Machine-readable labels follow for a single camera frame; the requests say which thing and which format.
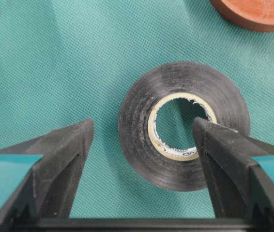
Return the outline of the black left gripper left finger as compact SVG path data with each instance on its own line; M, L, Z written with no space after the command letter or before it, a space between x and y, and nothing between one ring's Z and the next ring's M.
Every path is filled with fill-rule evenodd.
M68 218L94 139L94 121L0 149L0 232L19 221Z

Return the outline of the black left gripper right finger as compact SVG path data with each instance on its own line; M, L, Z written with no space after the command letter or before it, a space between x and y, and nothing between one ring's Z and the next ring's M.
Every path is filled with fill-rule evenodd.
M197 117L193 137L215 218L198 232L274 232L274 145Z

